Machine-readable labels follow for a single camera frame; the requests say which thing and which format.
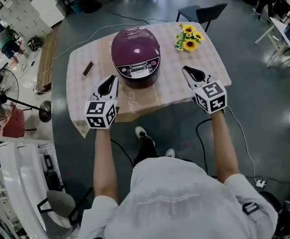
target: flower bouquet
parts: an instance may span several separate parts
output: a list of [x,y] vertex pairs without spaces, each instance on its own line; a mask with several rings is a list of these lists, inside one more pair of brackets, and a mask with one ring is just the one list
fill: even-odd
[[176,36],[178,41],[175,43],[175,48],[178,50],[194,51],[198,48],[201,41],[205,38],[201,32],[197,32],[192,25],[179,24],[182,33]]

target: white shirt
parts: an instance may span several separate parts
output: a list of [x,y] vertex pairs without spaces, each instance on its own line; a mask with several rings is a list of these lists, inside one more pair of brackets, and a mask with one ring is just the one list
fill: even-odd
[[[245,203],[259,210],[247,216]],[[79,239],[270,239],[277,218],[241,174],[222,184],[194,163],[148,158],[133,169],[131,191],[119,206],[95,198],[84,211]]]

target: gray floor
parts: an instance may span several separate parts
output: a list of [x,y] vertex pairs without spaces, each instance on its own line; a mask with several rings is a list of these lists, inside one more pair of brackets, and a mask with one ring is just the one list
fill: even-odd
[[[232,86],[227,88],[229,106],[244,128],[249,151],[255,161],[256,174],[265,179],[273,177],[290,182],[290,69],[286,66],[266,67],[266,61],[274,49],[267,39],[257,46],[254,41],[268,26],[258,22],[252,14],[252,7],[243,1],[110,0],[109,4],[93,14],[73,14],[63,21],[58,54],[88,39],[103,26],[135,23],[133,20],[111,15],[110,11],[142,19],[157,17],[175,21],[178,8],[193,4],[208,6],[219,2],[227,2],[228,6],[218,20],[211,23],[208,36],[232,80]],[[121,27],[114,27],[102,30],[93,40],[120,29]],[[91,130],[84,139],[70,120],[66,101],[66,70],[71,51],[54,62],[52,123],[66,190],[75,199],[79,199],[93,182],[95,132]],[[173,105],[131,123],[116,123],[112,126],[111,135],[131,158],[135,158],[140,143],[134,135],[134,127],[142,125],[156,141],[158,154],[164,155],[168,148],[174,148],[178,157],[191,159],[204,167],[202,147],[195,134],[195,126],[206,118],[207,114],[194,103]],[[239,126],[229,112],[226,113],[226,120],[241,173],[252,176],[252,163],[247,156]],[[215,175],[210,124],[203,125],[199,131],[205,143],[210,175]],[[131,165],[114,144],[113,153],[122,201],[129,192]],[[270,180],[266,190],[277,195],[280,200],[285,200],[290,193],[290,185]]]

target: floor fan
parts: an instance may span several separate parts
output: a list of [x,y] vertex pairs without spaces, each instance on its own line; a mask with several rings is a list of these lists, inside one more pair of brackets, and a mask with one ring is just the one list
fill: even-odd
[[14,110],[16,104],[24,105],[39,111],[39,118],[42,122],[51,119],[51,102],[44,101],[38,108],[18,101],[19,85],[17,78],[8,69],[0,69],[0,121],[7,118]]

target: yellow flower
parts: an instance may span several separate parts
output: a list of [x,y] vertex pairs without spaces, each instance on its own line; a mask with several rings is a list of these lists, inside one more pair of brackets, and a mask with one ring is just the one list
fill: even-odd
[[198,42],[196,42],[195,40],[186,40],[183,42],[184,50],[193,51],[197,49],[197,47],[198,47]]
[[185,26],[183,27],[183,31],[184,31],[184,33],[195,32],[196,29],[195,29],[195,27],[193,27],[192,25],[185,25]]
[[194,37],[198,40],[206,40],[205,37],[203,36],[203,34],[201,32],[194,32]]

